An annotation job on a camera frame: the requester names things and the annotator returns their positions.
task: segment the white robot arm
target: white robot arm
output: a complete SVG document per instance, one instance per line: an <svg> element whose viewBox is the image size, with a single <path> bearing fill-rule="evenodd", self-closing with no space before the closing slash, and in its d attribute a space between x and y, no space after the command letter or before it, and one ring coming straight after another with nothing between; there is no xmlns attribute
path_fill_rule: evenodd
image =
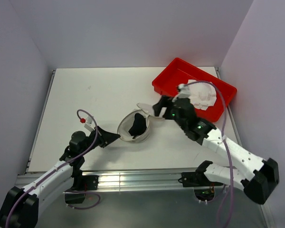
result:
<svg viewBox="0 0 285 228"><path fill-rule="evenodd" d="M120 135L99 126L97 134L93 129L90 131L89 136L82 131L73 133L59 161L40 178L22 189L15 186L9 190L0 210L0 227L34 228L44 210L62 192L82 190L84 183L80 167L85 162L83 155L120 138Z"/></svg>
<svg viewBox="0 0 285 228"><path fill-rule="evenodd" d="M222 132L214 124L197 117L189 95L188 87L180 85L175 97L162 96L153 105L155 116L159 116L162 108L166 107L163 118L174 120L188 138L227 159L223 143L225 140L233 166L236 167L233 170L234 187L243 190L255 203L264 204L279 183L277 162L271 158L266 161L245 150L225 135L222 136ZM229 168L204 161L194 173L182 173L183 187L209 186L211 182L230 184Z"/></svg>

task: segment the white cloth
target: white cloth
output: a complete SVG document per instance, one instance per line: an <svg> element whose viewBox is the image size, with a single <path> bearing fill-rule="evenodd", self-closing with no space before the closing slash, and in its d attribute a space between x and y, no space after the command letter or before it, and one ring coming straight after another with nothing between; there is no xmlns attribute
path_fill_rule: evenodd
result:
<svg viewBox="0 0 285 228"><path fill-rule="evenodd" d="M189 86L191 96L190 102L195 108L206 111L209 106L214 106L217 100L215 88L207 83L196 83Z"/></svg>

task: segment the metal frame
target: metal frame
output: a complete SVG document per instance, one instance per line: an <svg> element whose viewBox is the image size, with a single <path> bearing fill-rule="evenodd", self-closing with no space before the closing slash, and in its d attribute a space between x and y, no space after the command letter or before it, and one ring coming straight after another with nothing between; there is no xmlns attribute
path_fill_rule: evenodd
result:
<svg viewBox="0 0 285 228"><path fill-rule="evenodd" d="M217 76L220 79L219 68L215 68ZM47 97L45 104L42 110L42 115L39 121L38 129L36 132L35 140L29 157L28 167L33 155L35 148L38 132L42 122L42 117L46 108L48 101L48 96L50 89L54 80L55 71L53 71L50 86L47 92ZM231 122L235 131L237 142L242 146L237 127L231 112L230 107L227 107ZM98 192L108 192L108 191L148 191L148 190L183 190L184 188L178 179L181 176L182 172L185 171L195 171L195 168L192 169L160 169L160 170L136 170L136 171L84 171L83 175L98 175ZM44 172L37 173L26 173L23 176L18 176L16 180L17 187L23 187L37 178L39 178ZM260 210L264 215L264 221L266 227L276 228L276 223L274 221L273 215L271 213L268 203L260 206Z"/></svg>

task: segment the cable connector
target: cable connector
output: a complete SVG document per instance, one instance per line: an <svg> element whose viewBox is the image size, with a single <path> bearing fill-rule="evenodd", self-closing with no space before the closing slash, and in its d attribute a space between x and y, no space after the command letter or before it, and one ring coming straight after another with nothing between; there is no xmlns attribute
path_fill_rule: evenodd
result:
<svg viewBox="0 0 285 228"><path fill-rule="evenodd" d="M223 135L223 137L221 138L221 140L218 142L219 145L221 145L223 143L224 140L227 139L226 135Z"/></svg>

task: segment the red plastic tray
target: red plastic tray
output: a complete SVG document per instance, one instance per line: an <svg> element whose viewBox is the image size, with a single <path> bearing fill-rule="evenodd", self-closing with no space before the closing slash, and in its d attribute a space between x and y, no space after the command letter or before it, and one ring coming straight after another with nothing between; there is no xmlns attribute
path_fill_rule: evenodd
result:
<svg viewBox="0 0 285 228"><path fill-rule="evenodd" d="M175 96L177 86L186 84L189 79L205 80L212 82L221 91L226 105L230 103L237 89L226 82L198 69L186 61L175 58L152 82L154 90L160 95ZM208 107L206 111L195 109L197 116L205 118L210 122L216 122L224 112L222 101L217 94L214 106Z"/></svg>

